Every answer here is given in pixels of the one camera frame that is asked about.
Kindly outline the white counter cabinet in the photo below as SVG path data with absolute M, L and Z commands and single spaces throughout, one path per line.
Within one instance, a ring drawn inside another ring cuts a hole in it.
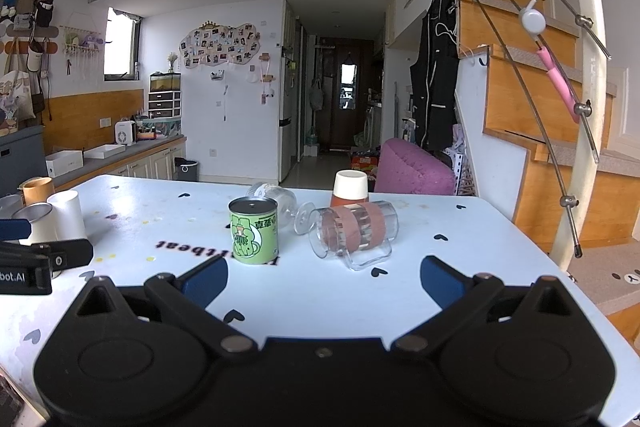
M 95 176 L 122 170 L 129 164 L 137 164 L 149 156 L 164 150 L 170 150 L 171 147 L 183 146 L 184 144 L 186 144 L 184 135 L 174 136 L 169 139 L 142 141 L 127 147 L 125 152 L 115 154 L 106 159 L 89 158 L 80 169 L 54 178 L 53 184 L 57 190 L 67 190 Z

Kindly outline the white and brown paper cup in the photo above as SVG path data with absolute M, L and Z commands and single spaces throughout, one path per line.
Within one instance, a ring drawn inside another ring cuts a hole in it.
M 367 173 L 360 170 L 345 169 L 335 173 L 331 196 L 331 207 L 367 202 L 369 183 Z

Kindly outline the white small appliance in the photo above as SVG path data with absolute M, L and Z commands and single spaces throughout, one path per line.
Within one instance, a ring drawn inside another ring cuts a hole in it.
M 114 140 L 118 145 L 130 146 L 136 142 L 136 124 L 133 120 L 121 120 L 114 124 Z

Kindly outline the clear mug with brown sleeve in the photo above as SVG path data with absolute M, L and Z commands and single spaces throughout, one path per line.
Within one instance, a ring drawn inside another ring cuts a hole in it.
M 360 271 L 392 254 L 399 232 L 395 207 L 386 200 L 315 209 L 308 233 L 314 254 L 322 260 L 340 260 Z

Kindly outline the white stair railing post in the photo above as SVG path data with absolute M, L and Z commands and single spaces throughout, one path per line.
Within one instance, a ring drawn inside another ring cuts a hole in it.
M 576 104 L 579 131 L 568 195 L 574 206 L 561 218 L 550 258 L 566 271 L 572 259 L 582 253 L 579 236 L 586 222 L 596 182 L 605 127 L 606 49 L 602 0 L 578 0 L 577 14 L 582 23 L 582 99 Z

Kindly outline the purple pouf seat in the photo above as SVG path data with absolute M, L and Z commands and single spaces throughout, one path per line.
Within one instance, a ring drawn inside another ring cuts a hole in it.
M 420 146 L 401 139 L 382 145 L 375 193 L 451 196 L 454 184 L 454 172 Z

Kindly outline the wooden staircase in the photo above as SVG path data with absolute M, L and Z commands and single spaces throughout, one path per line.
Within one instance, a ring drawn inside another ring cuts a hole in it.
M 579 134 L 518 21 L 528 0 L 458 0 L 459 118 L 478 196 L 550 253 Z M 602 147 L 568 273 L 639 344 L 639 161 Z

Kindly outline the clear wine glass lying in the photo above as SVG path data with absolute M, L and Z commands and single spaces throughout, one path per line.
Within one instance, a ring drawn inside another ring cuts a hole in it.
M 287 188 L 267 182 L 255 183 L 248 189 L 247 195 L 270 198 L 277 203 L 280 229 L 292 227 L 297 235 L 305 235 L 314 228 L 316 206 L 312 202 L 299 202 Z

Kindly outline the black trash bin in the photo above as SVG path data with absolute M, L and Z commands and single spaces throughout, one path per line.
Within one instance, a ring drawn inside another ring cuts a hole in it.
M 200 163 L 183 157 L 174 158 L 174 173 L 177 181 L 198 182 Z

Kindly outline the black hanging coat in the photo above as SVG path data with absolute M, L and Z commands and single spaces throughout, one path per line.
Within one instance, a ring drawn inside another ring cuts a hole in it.
M 410 66 L 414 137 L 427 152 L 446 150 L 454 141 L 459 66 L 456 23 L 456 0 L 433 0 L 422 20 L 418 58 Z

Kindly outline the green printed metal cup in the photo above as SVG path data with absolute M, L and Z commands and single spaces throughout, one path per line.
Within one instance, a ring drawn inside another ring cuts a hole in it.
M 228 205 L 232 255 L 246 265 L 266 265 L 279 254 L 278 204 L 267 197 L 243 196 Z

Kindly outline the white flat box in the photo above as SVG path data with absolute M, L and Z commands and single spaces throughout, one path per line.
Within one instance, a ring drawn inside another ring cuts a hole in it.
M 84 153 L 81 150 L 60 150 L 46 156 L 46 167 L 50 178 L 64 176 L 84 167 Z

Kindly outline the grey tumbler cup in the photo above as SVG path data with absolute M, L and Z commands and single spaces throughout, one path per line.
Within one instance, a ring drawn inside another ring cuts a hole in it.
M 11 219 L 14 212 L 24 206 L 21 194 L 9 194 L 0 198 L 0 219 Z

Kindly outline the orange-brown paper cup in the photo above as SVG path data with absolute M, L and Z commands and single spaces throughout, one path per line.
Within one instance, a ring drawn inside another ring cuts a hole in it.
M 50 176 L 38 176 L 38 178 L 29 179 L 22 184 L 22 194 L 26 205 L 47 202 L 47 199 L 54 192 L 54 183 Z

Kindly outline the cream steel-rimmed cup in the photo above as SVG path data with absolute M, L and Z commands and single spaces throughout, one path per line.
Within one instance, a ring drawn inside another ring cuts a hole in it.
M 14 220 L 26 220 L 30 225 L 30 233 L 18 239 L 21 245 L 56 242 L 58 240 L 58 228 L 54 208 L 48 202 L 35 202 L 16 210 L 12 218 Z

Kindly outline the small drawer organizer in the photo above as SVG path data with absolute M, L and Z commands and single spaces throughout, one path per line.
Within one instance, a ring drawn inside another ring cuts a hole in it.
M 151 118 L 181 116 L 180 72 L 153 72 L 150 76 L 148 109 Z

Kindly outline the cloud-shaped photo board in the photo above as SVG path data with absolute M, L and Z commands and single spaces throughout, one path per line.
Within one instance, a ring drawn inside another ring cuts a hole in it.
M 262 35 L 253 24 L 224 26 L 206 22 L 191 30 L 180 42 L 183 66 L 245 65 L 260 50 Z

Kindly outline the grey storage box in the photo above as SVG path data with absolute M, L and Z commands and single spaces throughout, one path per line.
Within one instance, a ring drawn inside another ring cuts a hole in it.
M 43 127 L 34 126 L 0 138 L 0 196 L 13 194 L 26 180 L 47 176 Z

